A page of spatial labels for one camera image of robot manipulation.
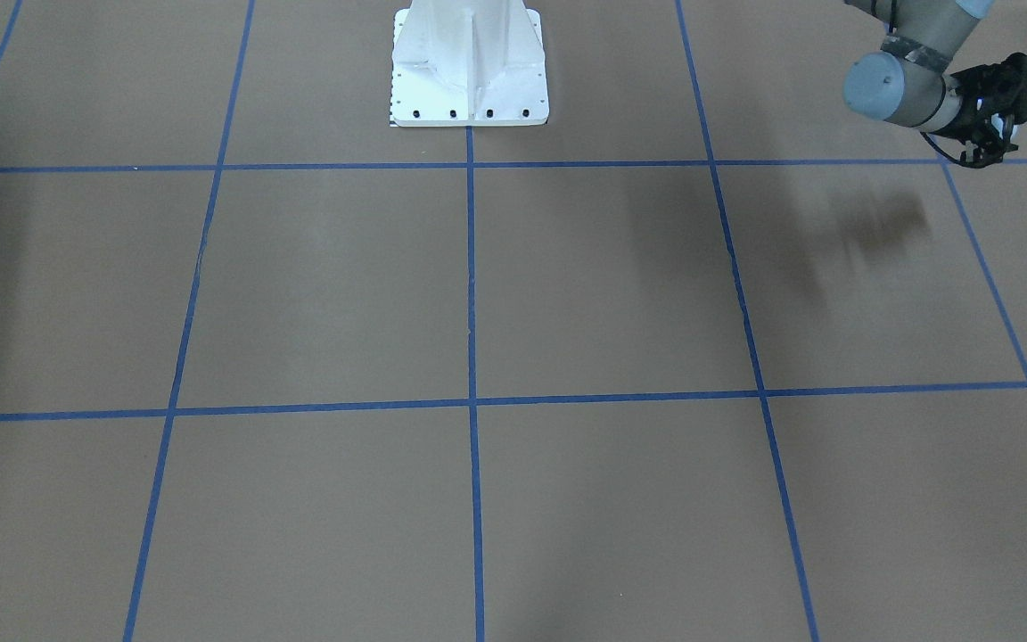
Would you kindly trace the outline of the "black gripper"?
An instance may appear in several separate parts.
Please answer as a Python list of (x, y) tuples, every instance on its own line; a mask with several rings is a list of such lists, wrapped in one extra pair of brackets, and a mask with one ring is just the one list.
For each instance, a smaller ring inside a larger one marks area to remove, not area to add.
[(1002, 62), (962, 70), (955, 78), (962, 104), (950, 123), (950, 137), (965, 143), (958, 166), (983, 169), (1003, 162), (1016, 144), (1010, 136), (996, 133), (990, 119), (994, 114), (1014, 114), (1019, 127), (1027, 123), (1027, 53), (1011, 53)]

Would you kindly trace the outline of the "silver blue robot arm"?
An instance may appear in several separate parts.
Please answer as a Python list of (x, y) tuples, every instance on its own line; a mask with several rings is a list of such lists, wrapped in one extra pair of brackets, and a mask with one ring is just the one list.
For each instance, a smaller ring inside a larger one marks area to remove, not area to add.
[(965, 169), (999, 164), (1019, 149), (1027, 123), (1027, 54), (1011, 53), (950, 72), (991, 1), (851, 1), (880, 21), (880, 48), (850, 66), (842, 86), (849, 110), (915, 130), (934, 153)]

